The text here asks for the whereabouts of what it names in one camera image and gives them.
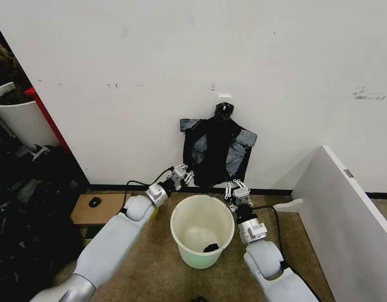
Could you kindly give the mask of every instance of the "white board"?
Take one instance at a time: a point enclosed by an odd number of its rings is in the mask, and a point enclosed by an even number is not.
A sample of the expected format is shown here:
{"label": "white board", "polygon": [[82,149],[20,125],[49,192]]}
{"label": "white board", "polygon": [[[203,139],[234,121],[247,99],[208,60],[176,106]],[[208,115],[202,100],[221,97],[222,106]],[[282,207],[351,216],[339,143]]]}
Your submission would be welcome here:
{"label": "white board", "polygon": [[334,298],[387,301],[387,221],[328,146],[293,191]]}

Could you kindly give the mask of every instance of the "red object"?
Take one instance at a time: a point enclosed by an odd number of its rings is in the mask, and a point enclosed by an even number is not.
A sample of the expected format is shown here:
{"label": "red object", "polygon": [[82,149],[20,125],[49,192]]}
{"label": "red object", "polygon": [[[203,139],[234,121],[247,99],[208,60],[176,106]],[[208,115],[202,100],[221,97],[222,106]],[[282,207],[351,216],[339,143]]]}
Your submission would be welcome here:
{"label": "red object", "polygon": [[36,93],[34,87],[31,87],[31,88],[27,89],[26,91],[24,91],[24,94],[26,96],[31,96],[31,97],[34,98],[36,104],[41,109],[42,114],[47,119],[47,122],[48,122],[49,126],[52,128],[53,132],[55,133],[55,135],[56,135],[58,141],[60,142],[60,144],[62,145],[63,149],[65,149],[69,153],[72,153],[70,151],[70,148],[67,145],[65,139],[63,138],[62,134],[60,133],[59,129],[56,127],[56,124],[53,121],[52,117],[50,116],[50,114],[49,114],[48,110],[46,109],[45,105],[42,103],[40,97]]}

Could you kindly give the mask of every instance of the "black cable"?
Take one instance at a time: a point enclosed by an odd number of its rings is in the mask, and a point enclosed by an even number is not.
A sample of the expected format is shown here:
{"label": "black cable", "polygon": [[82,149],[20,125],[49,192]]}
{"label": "black cable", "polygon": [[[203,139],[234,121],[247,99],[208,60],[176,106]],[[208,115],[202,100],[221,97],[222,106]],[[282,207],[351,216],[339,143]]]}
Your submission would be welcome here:
{"label": "black cable", "polygon": [[135,182],[135,183],[137,183],[137,184],[141,184],[141,185],[143,185],[143,186],[149,187],[149,186],[151,186],[152,184],[156,183],[156,182],[160,179],[160,177],[164,175],[164,173],[166,173],[167,171],[172,171],[172,170],[174,170],[174,167],[169,167],[168,169],[162,171],[161,174],[160,174],[160,175],[155,179],[155,181],[153,181],[151,184],[145,184],[144,182],[140,182],[140,181],[128,181],[128,182],[126,183],[125,195],[124,195],[124,197],[123,197],[123,204],[122,204],[121,209],[123,209],[123,207],[125,206],[125,203],[126,203],[126,194],[127,194],[127,192],[128,192],[128,186],[129,186],[129,183]]}
{"label": "black cable", "polygon": [[274,217],[276,218],[276,224],[277,224],[277,237],[278,237],[278,241],[279,241],[279,247],[280,247],[280,253],[281,255],[283,256],[283,260],[285,261],[285,263],[287,264],[287,266],[294,272],[294,274],[297,274],[298,277],[300,277],[302,279],[302,281],[304,281],[304,283],[306,284],[306,286],[308,286],[309,290],[313,293],[313,295],[316,297],[316,299],[321,302],[321,299],[319,298],[319,296],[316,294],[316,292],[311,288],[311,286],[305,281],[304,278],[302,278],[302,276],[288,263],[287,259],[286,259],[286,256],[284,256],[284,252],[283,252],[283,245],[281,244],[281,234],[280,234],[280,223],[279,223],[279,215],[277,214],[277,211],[276,209],[273,207],[273,206],[255,206],[253,208],[251,208],[252,210],[261,210],[261,209],[272,209],[273,212],[274,212]]}

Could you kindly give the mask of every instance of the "white panel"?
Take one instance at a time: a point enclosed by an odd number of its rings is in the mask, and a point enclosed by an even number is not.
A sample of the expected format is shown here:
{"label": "white panel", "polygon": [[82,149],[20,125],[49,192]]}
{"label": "white panel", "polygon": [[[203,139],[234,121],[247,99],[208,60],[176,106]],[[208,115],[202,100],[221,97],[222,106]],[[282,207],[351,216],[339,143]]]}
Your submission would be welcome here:
{"label": "white panel", "polygon": [[387,192],[387,0],[5,0],[0,28],[92,183],[179,163],[178,119],[227,94],[250,187],[292,189],[327,143]]}
{"label": "white panel", "polygon": [[387,301],[387,221],[344,169],[321,147],[293,197],[336,301]]}

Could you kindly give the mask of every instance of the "hanging clothing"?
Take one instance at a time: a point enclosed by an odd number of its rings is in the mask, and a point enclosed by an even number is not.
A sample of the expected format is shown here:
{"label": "hanging clothing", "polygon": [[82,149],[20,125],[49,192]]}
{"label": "hanging clothing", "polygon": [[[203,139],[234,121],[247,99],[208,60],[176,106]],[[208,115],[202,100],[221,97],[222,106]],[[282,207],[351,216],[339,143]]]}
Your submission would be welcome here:
{"label": "hanging clothing", "polygon": [[194,171],[199,187],[245,179],[257,135],[231,120],[232,110],[231,104],[221,103],[208,120],[180,120],[185,133],[183,161]]}

